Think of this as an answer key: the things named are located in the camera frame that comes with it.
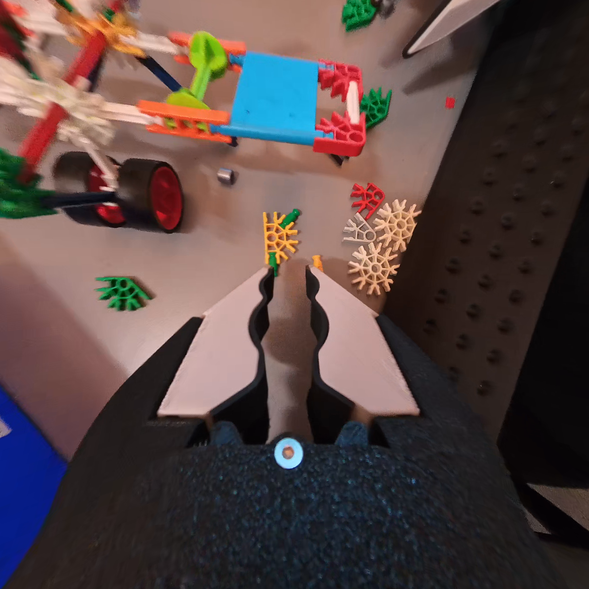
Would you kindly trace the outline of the pale grey snowflake connector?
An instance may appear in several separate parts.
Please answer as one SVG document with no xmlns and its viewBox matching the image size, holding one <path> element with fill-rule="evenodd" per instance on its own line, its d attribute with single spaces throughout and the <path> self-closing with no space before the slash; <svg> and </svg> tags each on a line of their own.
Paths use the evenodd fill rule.
<svg viewBox="0 0 589 589">
<path fill-rule="evenodd" d="M 342 241 L 352 243 L 372 243 L 376 240 L 376 232 L 368 221 L 359 213 L 356 212 L 353 218 L 346 222 L 343 228 L 345 234 Z"/>
</svg>

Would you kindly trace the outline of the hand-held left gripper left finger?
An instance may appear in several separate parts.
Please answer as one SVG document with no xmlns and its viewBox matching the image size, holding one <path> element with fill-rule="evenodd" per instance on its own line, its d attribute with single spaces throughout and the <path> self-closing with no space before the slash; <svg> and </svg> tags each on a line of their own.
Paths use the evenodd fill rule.
<svg viewBox="0 0 589 589">
<path fill-rule="evenodd" d="M 159 418 L 231 422 L 245 444 L 269 437 L 268 380 L 261 341 L 269 328 L 275 274 L 262 268 L 202 315 Z"/>
</svg>

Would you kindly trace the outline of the white snowflake connector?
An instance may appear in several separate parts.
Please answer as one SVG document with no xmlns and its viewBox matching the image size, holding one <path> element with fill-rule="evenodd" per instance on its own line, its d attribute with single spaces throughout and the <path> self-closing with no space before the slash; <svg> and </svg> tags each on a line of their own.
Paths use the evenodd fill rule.
<svg viewBox="0 0 589 589">
<path fill-rule="evenodd" d="M 416 204 L 407 208 L 406 200 L 385 203 L 378 210 L 373 224 L 376 241 L 390 247 L 393 252 L 404 253 L 413 236 L 416 219 L 421 213 L 421 210 L 416 209 Z"/>
<path fill-rule="evenodd" d="M 366 294 L 380 296 L 382 292 L 390 292 L 397 274 L 399 264 L 395 263 L 398 254 L 387 248 L 381 252 L 382 244 L 374 242 L 368 247 L 360 246 L 352 253 L 349 261 L 348 274 L 355 276 L 351 284 L 357 286 L 358 291 L 366 290 Z"/>
</svg>

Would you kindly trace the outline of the black perforated pad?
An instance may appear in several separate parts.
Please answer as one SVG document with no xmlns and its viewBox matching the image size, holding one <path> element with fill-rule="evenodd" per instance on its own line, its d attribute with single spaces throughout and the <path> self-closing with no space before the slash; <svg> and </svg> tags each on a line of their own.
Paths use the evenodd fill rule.
<svg viewBox="0 0 589 589">
<path fill-rule="evenodd" d="M 588 1 L 508 1 L 385 313 L 499 446 L 545 540 L 588 530 L 542 495 L 588 483 Z"/>
</svg>

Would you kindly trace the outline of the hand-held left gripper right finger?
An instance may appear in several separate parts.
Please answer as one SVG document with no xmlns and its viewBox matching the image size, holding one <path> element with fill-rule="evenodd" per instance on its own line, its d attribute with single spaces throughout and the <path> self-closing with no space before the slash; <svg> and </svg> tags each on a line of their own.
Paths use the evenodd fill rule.
<svg viewBox="0 0 589 589">
<path fill-rule="evenodd" d="M 316 444 L 334 444 L 358 422 L 420 416 L 418 404 L 379 325 L 379 314 L 320 269 L 308 266 L 306 295 L 316 338 L 307 417 Z"/>
</svg>

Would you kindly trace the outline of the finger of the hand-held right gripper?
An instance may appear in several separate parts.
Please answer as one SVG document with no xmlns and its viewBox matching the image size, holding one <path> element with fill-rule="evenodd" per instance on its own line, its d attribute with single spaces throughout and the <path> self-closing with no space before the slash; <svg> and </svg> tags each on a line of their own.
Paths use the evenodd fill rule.
<svg viewBox="0 0 589 589">
<path fill-rule="evenodd" d="M 402 51 L 410 58 L 490 9 L 499 1 L 442 1 Z"/>
</svg>

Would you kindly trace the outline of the red fan connector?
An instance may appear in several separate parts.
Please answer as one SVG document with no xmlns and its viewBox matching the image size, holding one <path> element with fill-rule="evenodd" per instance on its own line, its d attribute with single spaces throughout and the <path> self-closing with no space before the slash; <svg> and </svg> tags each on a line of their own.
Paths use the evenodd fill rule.
<svg viewBox="0 0 589 589">
<path fill-rule="evenodd" d="M 385 193 L 373 182 L 368 182 L 364 187 L 355 183 L 350 193 L 351 207 L 368 221 L 385 201 Z"/>
</svg>

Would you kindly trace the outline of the colourful construction toy plane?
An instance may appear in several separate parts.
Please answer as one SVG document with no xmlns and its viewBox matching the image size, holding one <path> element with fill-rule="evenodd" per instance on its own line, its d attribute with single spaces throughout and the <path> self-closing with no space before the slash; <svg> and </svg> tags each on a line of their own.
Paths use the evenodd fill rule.
<svg viewBox="0 0 589 589">
<path fill-rule="evenodd" d="M 177 232 L 185 201 L 176 171 L 105 153 L 119 122 L 233 147 L 243 138 L 308 145 L 339 161 L 363 150 L 354 65 L 249 51 L 204 31 L 148 35 L 136 1 L 49 4 L 1 1 L 1 105 L 37 120 L 16 155 L 1 150 L 1 218 L 62 211 L 82 225 Z M 144 66 L 170 95 L 106 101 L 95 87 L 110 54 Z"/>
</svg>

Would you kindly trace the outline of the blue plastic bin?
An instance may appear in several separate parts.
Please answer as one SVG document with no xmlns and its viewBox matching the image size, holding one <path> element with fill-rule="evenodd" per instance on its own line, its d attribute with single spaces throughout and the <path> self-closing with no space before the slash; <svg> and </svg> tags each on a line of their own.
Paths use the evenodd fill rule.
<svg viewBox="0 0 589 589">
<path fill-rule="evenodd" d="M 40 533 L 67 461 L 1 389 L 1 587 Z"/>
</svg>

